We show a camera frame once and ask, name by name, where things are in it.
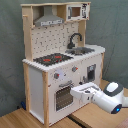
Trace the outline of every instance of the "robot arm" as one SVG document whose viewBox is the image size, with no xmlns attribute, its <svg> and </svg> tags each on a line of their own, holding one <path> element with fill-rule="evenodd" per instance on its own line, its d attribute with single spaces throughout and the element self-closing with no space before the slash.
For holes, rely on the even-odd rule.
<svg viewBox="0 0 128 128">
<path fill-rule="evenodd" d="M 122 107 L 128 107 L 128 97 L 124 97 L 123 86 L 109 83 L 102 91 L 96 84 L 90 82 L 71 88 L 71 95 L 83 103 L 94 103 L 104 111 L 116 114 Z"/>
</svg>

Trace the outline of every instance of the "gray wall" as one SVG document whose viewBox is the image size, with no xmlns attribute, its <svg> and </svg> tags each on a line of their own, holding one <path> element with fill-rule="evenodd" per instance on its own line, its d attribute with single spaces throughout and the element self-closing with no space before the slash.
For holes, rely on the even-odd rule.
<svg viewBox="0 0 128 128">
<path fill-rule="evenodd" d="M 20 4 L 44 2 L 53 1 L 0 0 L 0 116 L 16 110 L 21 100 L 25 101 L 22 66 L 25 55 Z M 128 88 L 128 1 L 91 2 L 86 43 L 106 48 L 103 79 L 118 81 Z"/>
</svg>

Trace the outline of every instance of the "burner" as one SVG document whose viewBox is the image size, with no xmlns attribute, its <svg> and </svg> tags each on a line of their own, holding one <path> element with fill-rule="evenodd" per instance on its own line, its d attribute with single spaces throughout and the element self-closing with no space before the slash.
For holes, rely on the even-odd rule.
<svg viewBox="0 0 128 128">
<path fill-rule="evenodd" d="M 44 57 L 36 58 L 33 61 L 37 62 L 37 63 L 40 63 L 42 65 L 45 65 L 45 66 L 50 66 L 50 65 L 53 65 L 53 64 L 56 64 L 56 63 L 63 62 L 65 60 L 69 60 L 69 59 L 73 59 L 73 57 L 63 55 L 63 54 L 60 54 L 60 53 L 54 53 L 54 54 L 47 55 L 47 56 L 44 56 Z"/>
</svg>

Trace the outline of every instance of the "wooden play kitchen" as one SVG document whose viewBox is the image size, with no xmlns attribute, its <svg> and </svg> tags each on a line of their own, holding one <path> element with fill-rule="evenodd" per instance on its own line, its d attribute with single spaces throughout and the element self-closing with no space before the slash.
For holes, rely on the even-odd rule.
<svg viewBox="0 0 128 128">
<path fill-rule="evenodd" d="M 105 49 L 85 45 L 90 2 L 22 4 L 26 108 L 49 127 L 85 104 L 70 95 L 100 86 Z"/>
</svg>

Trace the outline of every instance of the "cabinet door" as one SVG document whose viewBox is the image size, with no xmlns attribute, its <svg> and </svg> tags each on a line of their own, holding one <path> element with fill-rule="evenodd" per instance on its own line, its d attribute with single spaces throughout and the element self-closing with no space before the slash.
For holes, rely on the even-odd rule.
<svg viewBox="0 0 128 128">
<path fill-rule="evenodd" d="M 82 19 L 82 4 L 67 5 L 66 10 L 66 21 Z"/>
</svg>

